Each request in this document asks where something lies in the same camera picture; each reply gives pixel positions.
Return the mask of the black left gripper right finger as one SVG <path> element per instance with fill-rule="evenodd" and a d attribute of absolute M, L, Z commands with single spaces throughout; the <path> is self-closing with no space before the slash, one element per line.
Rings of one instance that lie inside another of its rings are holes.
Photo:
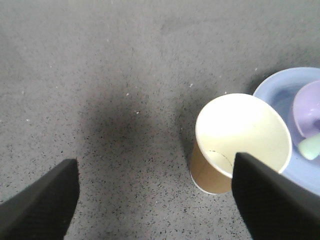
<path fill-rule="evenodd" d="M 235 155 L 231 190 L 254 240 L 320 238 L 320 197 L 252 155 Z"/>

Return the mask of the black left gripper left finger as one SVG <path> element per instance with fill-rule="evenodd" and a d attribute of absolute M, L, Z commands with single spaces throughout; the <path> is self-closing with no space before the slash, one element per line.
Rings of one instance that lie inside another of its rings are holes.
<path fill-rule="evenodd" d="M 65 159 L 0 205 L 2 240 L 62 240 L 80 195 L 76 159 Z"/>

